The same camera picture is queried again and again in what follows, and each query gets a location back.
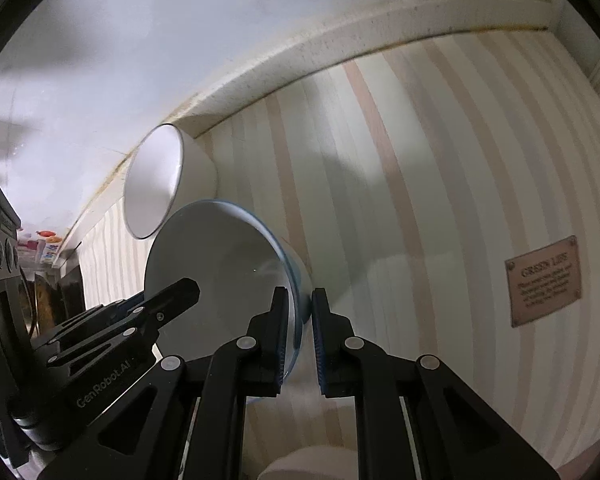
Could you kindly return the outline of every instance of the striped tablecloth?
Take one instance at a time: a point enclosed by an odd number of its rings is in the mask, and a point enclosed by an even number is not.
[[[600,100],[550,33],[365,56],[198,140],[218,196],[289,241],[356,334],[439,355],[554,466],[600,438]],[[582,298],[512,328],[504,261],[573,234]],[[150,244],[113,206],[79,249],[87,303],[141,290]],[[248,406],[247,473],[311,444],[355,448],[352,401],[319,395],[304,338],[280,397]]]

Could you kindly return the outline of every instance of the screw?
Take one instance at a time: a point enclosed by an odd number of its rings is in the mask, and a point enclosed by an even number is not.
[[[242,350],[248,350],[256,346],[256,340],[250,335],[242,336],[238,341],[235,342],[238,348]]]
[[[167,370],[170,372],[171,370],[175,370],[180,366],[180,359],[175,355],[170,355],[165,357],[162,361],[160,361],[160,367],[163,370]]]
[[[424,355],[420,358],[420,366],[427,370],[436,370],[440,366],[440,359],[435,355]]]
[[[344,346],[349,350],[360,350],[365,345],[365,341],[359,337],[347,337],[344,340]]]

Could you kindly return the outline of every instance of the logo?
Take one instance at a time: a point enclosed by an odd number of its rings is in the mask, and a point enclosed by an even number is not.
[[[131,365],[129,361],[125,359],[119,368],[114,368],[112,373],[104,377],[99,383],[94,384],[91,390],[83,397],[78,397],[76,405],[78,408],[84,408],[89,402],[99,396],[104,390],[106,390],[113,382],[115,382],[126,370],[129,370]]]

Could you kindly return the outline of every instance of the brown label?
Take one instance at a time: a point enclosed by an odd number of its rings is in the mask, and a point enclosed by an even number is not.
[[[575,236],[516,256],[507,260],[505,266],[512,326],[551,314],[582,295]]]

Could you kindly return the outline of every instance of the black cable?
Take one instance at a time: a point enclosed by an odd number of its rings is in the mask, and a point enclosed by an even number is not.
[[[22,277],[22,283],[24,284],[24,290],[27,295],[27,301],[29,301],[29,308],[31,309],[31,328],[29,328],[29,339],[33,336],[33,331],[38,323],[38,309],[36,308],[33,301],[31,301],[31,294],[29,293],[29,284],[24,276],[24,270],[20,267],[20,276]]]

